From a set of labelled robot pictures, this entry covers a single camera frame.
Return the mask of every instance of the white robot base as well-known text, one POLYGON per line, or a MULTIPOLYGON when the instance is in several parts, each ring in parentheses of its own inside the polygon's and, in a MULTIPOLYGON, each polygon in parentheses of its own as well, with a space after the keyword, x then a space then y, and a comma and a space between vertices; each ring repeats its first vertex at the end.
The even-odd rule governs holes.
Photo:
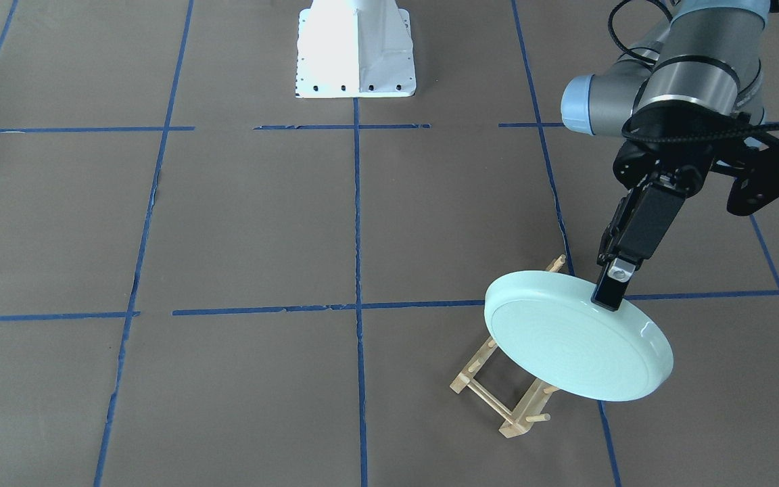
POLYGON ((410 15, 395 0, 314 0, 300 12, 298 98, 414 95, 410 15))

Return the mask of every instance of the wooden base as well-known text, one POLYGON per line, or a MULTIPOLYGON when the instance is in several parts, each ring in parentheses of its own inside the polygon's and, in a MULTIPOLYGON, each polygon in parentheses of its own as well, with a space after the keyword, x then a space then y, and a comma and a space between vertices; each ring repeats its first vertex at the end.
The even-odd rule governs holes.
MULTIPOLYGON (((546 267, 549 272, 557 272, 567 262, 566 256, 560 256, 546 267)), ((455 394, 460 394, 465 388, 469 388, 474 391, 482 400, 489 404, 489 406, 500 414, 504 418, 504 423, 498 431, 504 435, 504 437, 512 438, 518 435, 526 434, 531 431, 534 423, 541 421, 548 421, 551 419, 550 414, 543 413, 545 404, 549 402, 549 398, 554 391, 560 389, 556 386, 551 386, 541 379, 535 379, 534 383, 528 389, 528 392, 522 396, 522 400, 511 411, 510 408, 504 406, 498 398, 494 397, 491 392, 488 392, 486 388, 473 379, 473 376, 479 372, 480 368, 489 360, 495 350, 498 349, 498 344, 495 342, 492 336, 486 339, 483 346, 480 346, 479 350, 471 357, 471 360, 465 365, 461 372, 452 380, 450 388, 455 391, 455 394)))

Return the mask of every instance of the black cable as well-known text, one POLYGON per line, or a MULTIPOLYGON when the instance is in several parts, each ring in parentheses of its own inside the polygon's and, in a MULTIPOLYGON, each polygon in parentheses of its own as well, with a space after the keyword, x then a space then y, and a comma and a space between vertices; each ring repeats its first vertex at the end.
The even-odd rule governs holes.
MULTIPOLYGON (((620 49, 626 55, 629 55, 634 59, 638 59, 641 62, 646 62, 647 64, 654 64, 656 62, 655 60, 640 55, 639 53, 633 52, 632 50, 630 50, 629 47, 625 46, 624 43, 621 42, 621 40, 618 39, 618 34, 615 34, 615 27, 612 25, 612 23, 615 21, 615 14, 617 14, 618 10, 620 10, 624 5, 632 1, 633 0, 621 0, 621 3, 618 3, 615 6, 615 9, 612 9, 612 12, 609 14, 609 21, 606 22, 606 28, 608 28, 609 36, 612 37, 612 42, 615 43, 616 46, 618 46, 618 49, 620 49)), ((657 8, 660 9, 661 12, 663 12, 665 18, 669 19, 669 22, 671 22, 671 13, 669 13, 669 9, 667 9, 667 7, 664 4, 660 3, 658 0, 646 0, 646 2, 656 5, 657 8)))
POLYGON ((621 129, 621 135, 628 141, 641 142, 643 144, 690 144, 696 142, 724 141, 724 139, 747 139, 764 133, 779 132, 779 123, 757 124, 757 126, 743 126, 738 129, 724 130, 723 132, 701 133, 701 135, 682 135, 677 137, 645 137, 630 132, 630 120, 621 129))

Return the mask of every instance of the plate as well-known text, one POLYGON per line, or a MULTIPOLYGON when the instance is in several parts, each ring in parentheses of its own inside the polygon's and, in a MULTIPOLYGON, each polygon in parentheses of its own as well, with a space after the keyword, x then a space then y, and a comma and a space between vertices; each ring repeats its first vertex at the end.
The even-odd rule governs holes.
POLYGON ((571 275, 513 272, 486 291, 486 327, 514 363, 564 391, 606 401, 651 394, 673 367, 667 338, 632 303, 609 311, 593 292, 571 275))

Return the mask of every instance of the floor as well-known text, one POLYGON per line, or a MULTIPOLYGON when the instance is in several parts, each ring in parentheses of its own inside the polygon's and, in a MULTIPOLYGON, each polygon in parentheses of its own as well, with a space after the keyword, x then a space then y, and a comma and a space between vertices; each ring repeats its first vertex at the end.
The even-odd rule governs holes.
MULTIPOLYGON (((631 284, 661 389, 507 440, 449 388, 492 280, 596 278, 621 142, 559 101, 612 3, 403 0, 417 95, 362 101, 293 96, 308 6, 0 0, 0 485, 779 485, 779 201, 723 177, 631 284)), ((761 58, 779 120, 779 15, 761 58)))

